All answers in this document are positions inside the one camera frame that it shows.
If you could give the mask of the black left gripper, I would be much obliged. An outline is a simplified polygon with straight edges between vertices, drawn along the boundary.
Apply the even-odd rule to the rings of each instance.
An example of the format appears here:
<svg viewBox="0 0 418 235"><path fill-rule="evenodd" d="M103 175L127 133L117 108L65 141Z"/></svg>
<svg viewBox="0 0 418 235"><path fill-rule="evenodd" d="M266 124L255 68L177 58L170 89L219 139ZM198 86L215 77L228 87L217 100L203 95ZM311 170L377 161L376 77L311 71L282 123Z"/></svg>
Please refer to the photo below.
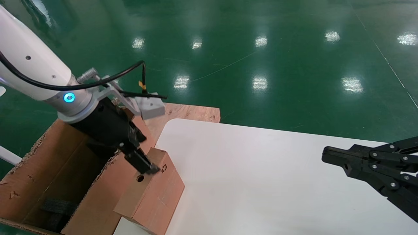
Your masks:
<svg viewBox="0 0 418 235"><path fill-rule="evenodd" d="M147 140L145 135L110 98L100 100L91 114L70 125L105 146L119 148L140 174L154 175L160 171L140 149L140 143Z"/></svg>

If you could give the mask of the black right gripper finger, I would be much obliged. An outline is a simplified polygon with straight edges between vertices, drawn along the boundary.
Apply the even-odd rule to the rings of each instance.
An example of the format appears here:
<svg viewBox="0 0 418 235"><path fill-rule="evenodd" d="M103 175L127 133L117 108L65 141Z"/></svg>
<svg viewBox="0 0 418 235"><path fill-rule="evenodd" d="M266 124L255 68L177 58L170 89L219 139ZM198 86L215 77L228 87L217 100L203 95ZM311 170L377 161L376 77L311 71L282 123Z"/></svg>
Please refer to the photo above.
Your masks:
<svg viewBox="0 0 418 235"><path fill-rule="evenodd" d="M412 220L418 221L416 177L355 156L323 156L322 161L342 167L348 177L366 182Z"/></svg>
<svg viewBox="0 0 418 235"><path fill-rule="evenodd" d="M400 166L417 164L418 137L399 140L377 147L354 144L350 149L327 146L322 153L322 161L342 165L349 160L363 160L370 163L397 164Z"/></svg>

